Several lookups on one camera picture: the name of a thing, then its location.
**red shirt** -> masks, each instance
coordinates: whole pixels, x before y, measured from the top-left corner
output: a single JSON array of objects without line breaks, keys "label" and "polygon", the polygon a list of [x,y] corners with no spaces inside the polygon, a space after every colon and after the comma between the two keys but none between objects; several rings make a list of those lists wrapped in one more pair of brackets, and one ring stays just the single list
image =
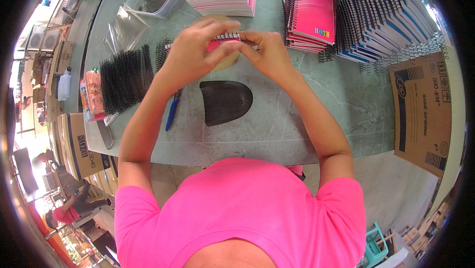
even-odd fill
[{"label": "red shirt", "polygon": [[66,212],[63,212],[63,207],[56,208],[53,210],[53,218],[57,220],[58,222],[62,222],[65,224],[72,224],[74,223],[77,219],[79,219],[79,214],[77,211],[69,207]]}]

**blue notebook stack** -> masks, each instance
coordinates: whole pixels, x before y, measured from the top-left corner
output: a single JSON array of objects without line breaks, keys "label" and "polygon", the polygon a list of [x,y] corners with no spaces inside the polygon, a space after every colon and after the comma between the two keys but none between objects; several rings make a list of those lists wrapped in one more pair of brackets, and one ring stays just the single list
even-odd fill
[{"label": "blue notebook stack", "polygon": [[337,37],[333,51],[360,63],[425,44],[438,31],[421,0],[336,0]]}]

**hand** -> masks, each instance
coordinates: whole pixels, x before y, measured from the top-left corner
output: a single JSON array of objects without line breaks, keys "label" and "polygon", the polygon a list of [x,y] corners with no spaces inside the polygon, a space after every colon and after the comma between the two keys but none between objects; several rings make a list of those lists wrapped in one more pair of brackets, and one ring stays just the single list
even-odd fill
[{"label": "hand", "polygon": [[241,48],[239,51],[264,75],[282,87],[298,74],[290,62],[289,53],[278,32],[260,32],[245,30],[239,33]]},{"label": "hand", "polygon": [[239,26],[237,21],[206,19],[183,30],[173,42],[167,60],[157,75],[174,93],[208,74],[219,62],[241,45],[239,41],[221,44],[208,53],[208,44],[217,35]]}]

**teal plastic chair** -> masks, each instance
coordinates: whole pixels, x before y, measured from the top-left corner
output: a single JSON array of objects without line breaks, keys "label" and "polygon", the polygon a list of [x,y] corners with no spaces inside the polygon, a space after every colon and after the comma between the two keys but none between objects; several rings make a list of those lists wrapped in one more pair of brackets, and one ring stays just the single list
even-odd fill
[{"label": "teal plastic chair", "polygon": [[[364,256],[368,260],[368,263],[364,264],[363,259],[359,261],[359,263],[364,268],[371,268],[381,262],[384,257],[388,254],[388,245],[384,240],[383,233],[381,232],[380,227],[378,226],[378,222],[374,222],[375,228],[366,232],[366,250],[364,252]],[[383,240],[384,249],[381,250],[379,246],[376,244],[376,241],[381,238]]]}]

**worker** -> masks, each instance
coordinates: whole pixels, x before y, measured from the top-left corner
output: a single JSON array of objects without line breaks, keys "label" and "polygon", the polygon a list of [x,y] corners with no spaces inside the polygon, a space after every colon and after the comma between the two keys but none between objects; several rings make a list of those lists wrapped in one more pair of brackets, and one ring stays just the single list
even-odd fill
[{"label": "worker", "polygon": [[[292,65],[279,33],[242,31],[242,41],[207,53],[215,36],[236,27],[207,19],[181,32],[124,131],[115,212],[119,262],[125,268],[355,267],[365,250],[366,220],[348,141]],[[228,158],[189,176],[160,209],[150,160],[167,101],[234,51],[299,110],[320,160],[316,197],[284,166]]]},{"label": "worker", "polygon": [[49,161],[53,162],[56,165],[56,168],[59,167],[59,164],[55,160],[53,151],[47,149],[46,152],[40,153],[38,156],[34,157],[31,161],[31,165],[35,169],[40,169],[43,163],[49,164]]},{"label": "worker", "polygon": [[49,210],[46,213],[45,221],[48,227],[56,229],[58,223],[72,224],[79,219],[81,215],[93,212],[96,208],[102,206],[109,205],[114,208],[114,204],[110,198],[107,198],[107,200],[96,200],[88,203],[86,199],[91,184],[87,180],[84,181],[86,183],[84,184],[83,191],[77,198],[73,193],[71,194],[71,199],[66,201],[61,207],[58,207],[55,210]]}]

